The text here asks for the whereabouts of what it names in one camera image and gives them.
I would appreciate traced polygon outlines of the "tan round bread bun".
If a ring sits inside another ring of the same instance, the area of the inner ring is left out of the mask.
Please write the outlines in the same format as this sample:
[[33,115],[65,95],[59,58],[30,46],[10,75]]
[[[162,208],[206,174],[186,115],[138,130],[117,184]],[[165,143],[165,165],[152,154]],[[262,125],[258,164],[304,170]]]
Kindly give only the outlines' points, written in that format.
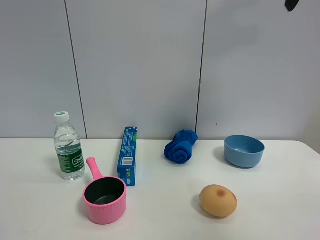
[[230,216],[238,206],[234,193],[216,184],[206,186],[199,195],[199,201],[205,212],[217,218]]

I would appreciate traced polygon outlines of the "blue toothpaste box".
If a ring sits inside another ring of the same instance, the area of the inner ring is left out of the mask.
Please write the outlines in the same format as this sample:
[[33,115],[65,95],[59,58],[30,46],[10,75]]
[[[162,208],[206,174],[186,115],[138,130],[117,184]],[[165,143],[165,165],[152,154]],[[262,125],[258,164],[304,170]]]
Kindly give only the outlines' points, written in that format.
[[117,164],[117,176],[127,187],[136,185],[137,127],[125,127]]

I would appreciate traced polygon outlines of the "blue plastic bowl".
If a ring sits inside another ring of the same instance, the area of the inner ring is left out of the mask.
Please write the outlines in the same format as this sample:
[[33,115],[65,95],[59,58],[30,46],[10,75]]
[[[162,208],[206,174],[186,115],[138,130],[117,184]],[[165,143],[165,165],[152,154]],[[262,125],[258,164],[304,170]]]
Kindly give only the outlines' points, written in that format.
[[231,135],[224,140],[224,158],[230,164],[244,168],[254,168],[263,156],[265,145],[250,136]]

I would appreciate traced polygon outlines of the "pink toy saucepan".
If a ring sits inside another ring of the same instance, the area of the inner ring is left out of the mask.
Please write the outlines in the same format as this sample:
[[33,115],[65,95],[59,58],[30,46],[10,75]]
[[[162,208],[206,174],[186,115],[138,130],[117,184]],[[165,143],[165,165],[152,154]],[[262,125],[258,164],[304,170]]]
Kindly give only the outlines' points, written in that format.
[[103,176],[94,157],[89,157],[86,163],[93,176],[93,181],[83,191],[89,219],[99,225],[118,221],[127,208],[125,182],[118,177]]

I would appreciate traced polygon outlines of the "clear plastic water bottle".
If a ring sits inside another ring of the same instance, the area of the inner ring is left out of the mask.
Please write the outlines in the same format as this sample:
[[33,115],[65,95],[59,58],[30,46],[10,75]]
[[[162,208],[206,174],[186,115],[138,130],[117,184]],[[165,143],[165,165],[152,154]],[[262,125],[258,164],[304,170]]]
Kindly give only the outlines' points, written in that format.
[[67,111],[55,113],[54,122],[54,147],[62,178],[67,181],[80,179],[86,169],[80,136],[71,124]]

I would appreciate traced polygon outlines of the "rolled blue cloth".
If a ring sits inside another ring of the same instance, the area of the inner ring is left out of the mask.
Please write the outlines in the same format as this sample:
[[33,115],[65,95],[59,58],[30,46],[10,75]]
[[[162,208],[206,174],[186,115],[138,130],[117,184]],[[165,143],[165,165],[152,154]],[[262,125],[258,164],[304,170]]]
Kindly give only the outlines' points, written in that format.
[[188,129],[178,132],[173,140],[165,146],[164,156],[167,160],[182,165],[192,157],[192,148],[198,140],[198,135]]

